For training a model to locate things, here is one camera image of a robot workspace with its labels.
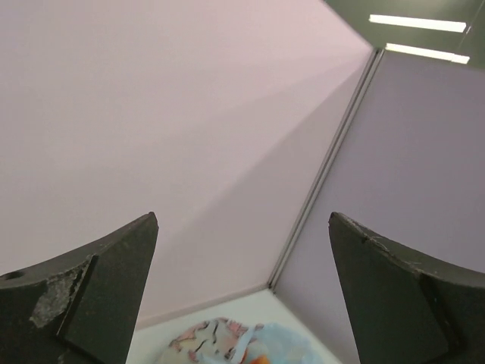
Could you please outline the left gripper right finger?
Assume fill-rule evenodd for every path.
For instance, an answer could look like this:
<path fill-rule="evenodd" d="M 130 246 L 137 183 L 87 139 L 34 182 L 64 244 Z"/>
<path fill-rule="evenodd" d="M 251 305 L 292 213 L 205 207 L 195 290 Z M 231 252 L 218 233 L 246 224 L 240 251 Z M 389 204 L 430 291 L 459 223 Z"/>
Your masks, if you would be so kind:
<path fill-rule="evenodd" d="M 484 275 L 333 212 L 329 236 L 362 363 L 482 363 Z"/>

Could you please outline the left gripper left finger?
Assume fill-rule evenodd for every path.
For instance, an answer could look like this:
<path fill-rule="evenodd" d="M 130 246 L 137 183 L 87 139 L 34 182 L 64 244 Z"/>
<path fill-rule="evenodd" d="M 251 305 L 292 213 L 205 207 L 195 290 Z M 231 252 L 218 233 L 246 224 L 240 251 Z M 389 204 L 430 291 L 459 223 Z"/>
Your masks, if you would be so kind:
<path fill-rule="evenodd" d="M 3 363 L 125 363 L 155 252 L 150 212 L 1 276 Z"/>

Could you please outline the light blue printed plastic bag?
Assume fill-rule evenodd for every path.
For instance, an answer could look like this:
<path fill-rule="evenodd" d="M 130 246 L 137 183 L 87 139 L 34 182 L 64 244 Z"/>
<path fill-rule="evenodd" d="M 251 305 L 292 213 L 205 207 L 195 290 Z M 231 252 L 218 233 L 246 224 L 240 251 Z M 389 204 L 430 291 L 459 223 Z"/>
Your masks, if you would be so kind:
<path fill-rule="evenodd" d="M 240 364 L 267 354 L 272 364 L 323 364 L 308 338 L 277 323 L 244 325 L 230 318 L 204 320 L 164 347 L 157 363 Z"/>

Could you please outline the orange fake peach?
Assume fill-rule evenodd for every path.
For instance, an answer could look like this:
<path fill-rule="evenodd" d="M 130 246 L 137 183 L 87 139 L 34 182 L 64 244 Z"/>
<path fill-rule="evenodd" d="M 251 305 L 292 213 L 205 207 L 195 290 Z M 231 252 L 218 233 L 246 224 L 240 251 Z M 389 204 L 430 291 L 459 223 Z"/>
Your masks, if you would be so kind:
<path fill-rule="evenodd" d="M 271 364 L 271 360 L 267 354 L 255 354 L 255 355 L 247 355 L 246 361 L 247 364 Z"/>

